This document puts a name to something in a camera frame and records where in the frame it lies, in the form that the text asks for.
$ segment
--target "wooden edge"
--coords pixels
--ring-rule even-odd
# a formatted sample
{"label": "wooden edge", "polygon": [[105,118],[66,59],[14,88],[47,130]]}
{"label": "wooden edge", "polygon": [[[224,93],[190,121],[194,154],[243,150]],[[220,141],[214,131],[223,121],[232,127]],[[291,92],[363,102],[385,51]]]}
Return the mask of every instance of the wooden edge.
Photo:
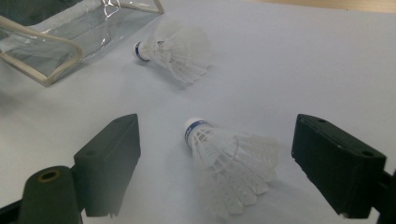
{"label": "wooden edge", "polygon": [[382,13],[396,13],[396,0],[249,0],[304,7],[326,7]]}

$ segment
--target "cylindrical hole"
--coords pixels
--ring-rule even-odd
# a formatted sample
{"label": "cylindrical hole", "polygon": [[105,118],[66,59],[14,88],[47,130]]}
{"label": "cylindrical hole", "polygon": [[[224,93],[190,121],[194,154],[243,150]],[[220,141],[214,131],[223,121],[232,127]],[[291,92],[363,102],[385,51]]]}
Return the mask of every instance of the cylindrical hole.
{"label": "cylindrical hole", "polygon": [[41,174],[37,180],[38,180],[38,182],[41,182],[41,183],[47,183],[47,182],[50,182],[50,181],[58,178],[60,175],[61,175],[61,172],[59,172],[59,170],[50,170],[50,171],[47,171],[47,172]]}
{"label": "cylindrical hole", "polygon": [[87,156],[94,156],[94,155],[96,155],[95,151],[88,151],[87,152]]}
{"label": "cylindrical hole", "polygon": [[361,154],[363,154],[363,155],[366,156],[366,157],[373,157],[373,156],[374,156],[373,153],[368,152],[368,151],[363,151]]}

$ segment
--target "clear plastic container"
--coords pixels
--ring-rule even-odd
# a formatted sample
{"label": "clear plastic container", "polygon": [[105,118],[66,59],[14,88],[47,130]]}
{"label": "clear plastic container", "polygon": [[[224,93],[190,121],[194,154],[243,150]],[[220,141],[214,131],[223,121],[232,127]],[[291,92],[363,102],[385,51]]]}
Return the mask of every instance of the clear plastic container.
{"label": "clear plastic container", "polygon": [[0,58],[44,85],[117,46],[163,13],[159,0],[35,0],[35,9],[23,7],[25,11],[15,7],[32,2],[7,2],[0,3]]}

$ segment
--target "white table surface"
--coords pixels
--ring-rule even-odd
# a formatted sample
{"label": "white table surface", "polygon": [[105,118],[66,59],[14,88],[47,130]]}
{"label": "white table surface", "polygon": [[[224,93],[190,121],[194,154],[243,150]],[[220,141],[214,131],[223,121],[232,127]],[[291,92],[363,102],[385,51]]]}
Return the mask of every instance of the white table surface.
{"label": "white table surface", "polygon": [[[396,168],[396,15],[243,0],[162,0],[165,14],[105,57],[45,88],[0,62],[0,206],[26,179],[73,155],[111,120],[137,113],[142,156],[118,217],[85,223],[210,223],[199,204],[182,126],[202,117],[273,136],[278,179],[229,223],[375,223],[335,214],[290,156],[296,116],[326,119],[388,156]],[[160,20],[199,25],[215,55],[191,86],[132,45]]]}

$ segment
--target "shuttlecock feather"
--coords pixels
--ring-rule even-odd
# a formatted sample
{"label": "shuttlecock feather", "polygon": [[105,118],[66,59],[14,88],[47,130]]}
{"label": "shuttlecock feather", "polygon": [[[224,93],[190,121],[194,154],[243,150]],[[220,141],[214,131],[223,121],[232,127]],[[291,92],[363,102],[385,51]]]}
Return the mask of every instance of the shuttlecock feather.
{"label": "shuttlecock feather", "polygon": [[206,73],[210,43],[198,27],[183,27],[176,21],[162,22],[146,41],[134,47],[134,56],[153,61],[176,79],[192,83]]}
{"label": "shuttlecock feather", "polygon": [[185,140],[192,150],[206,208],[216,219],[240,215],[276,178],[279,144],[273,138],[212,127],[189,119]]}

